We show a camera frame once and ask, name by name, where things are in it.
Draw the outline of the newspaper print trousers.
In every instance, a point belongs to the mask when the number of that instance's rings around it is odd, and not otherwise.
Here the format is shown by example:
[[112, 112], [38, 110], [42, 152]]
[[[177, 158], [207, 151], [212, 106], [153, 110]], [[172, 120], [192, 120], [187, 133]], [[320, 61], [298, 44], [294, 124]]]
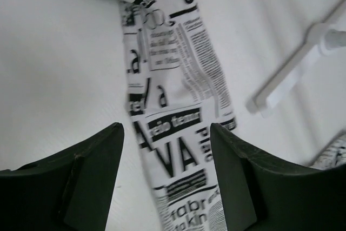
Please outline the newspaper print trousers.
[[236, 128], [197, 0], [116, 0], [127, 110], [164, 230], [226, 230], [210, 126]]

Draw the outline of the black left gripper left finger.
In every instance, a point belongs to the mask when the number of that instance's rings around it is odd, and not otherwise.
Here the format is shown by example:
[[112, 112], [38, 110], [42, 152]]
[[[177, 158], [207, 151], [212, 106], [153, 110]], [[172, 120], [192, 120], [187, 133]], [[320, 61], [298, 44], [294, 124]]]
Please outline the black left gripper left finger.
[[1, 171], [1, 230], [105, 230], [124, 143], [113, 123], [73, 146]]

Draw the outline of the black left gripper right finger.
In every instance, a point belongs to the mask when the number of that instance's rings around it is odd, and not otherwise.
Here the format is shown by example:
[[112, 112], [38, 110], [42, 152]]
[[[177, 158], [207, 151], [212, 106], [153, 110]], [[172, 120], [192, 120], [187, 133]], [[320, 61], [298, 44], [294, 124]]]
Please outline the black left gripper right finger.
[[286, 161], [211, 125], [228, 230], [345, 230], [345, 164]]

